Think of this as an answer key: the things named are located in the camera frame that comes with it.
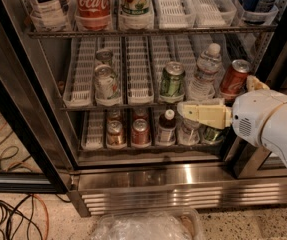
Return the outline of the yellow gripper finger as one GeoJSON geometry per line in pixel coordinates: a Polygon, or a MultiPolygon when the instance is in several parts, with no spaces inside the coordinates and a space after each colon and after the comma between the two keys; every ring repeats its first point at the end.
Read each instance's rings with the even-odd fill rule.
{"type": "Polygon", "coordinates": [[[224,129],[232,124],[232,111],[224,104],[197,104],[194,101],[179,102],[177,111],[184,119],[216,129],[224,129]]]}
{"type": "Polygon", "coordinates": [[[256,76],[249,75],[246,79],[246,88],[247,91],[255,90],[269,90],[270,87],[265,83],[261,82],[256,76]]]}

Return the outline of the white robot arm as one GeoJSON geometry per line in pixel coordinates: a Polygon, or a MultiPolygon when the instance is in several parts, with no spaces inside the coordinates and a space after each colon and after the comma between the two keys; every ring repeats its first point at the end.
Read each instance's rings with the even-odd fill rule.
{"type": "Polygon", "coordinates": [[[177,111],[185,119],[216,129],[231,126],[238,137],[278,155],[287,168],[287,95],[252,75],[246,79],[246,88],[231,108],[187,101],[179,102],[177,111]]]}

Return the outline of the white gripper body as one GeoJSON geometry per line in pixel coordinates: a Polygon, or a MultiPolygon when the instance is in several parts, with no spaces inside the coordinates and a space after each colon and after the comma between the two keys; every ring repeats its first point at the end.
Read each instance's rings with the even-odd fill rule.
{"type": "Polygon", "coordinates": [[[285,104],[287,95],[274,90],[255,90],[238,96],[232,106],[234,132],[253,146],[260,146],[264,124],[285,104]]]}

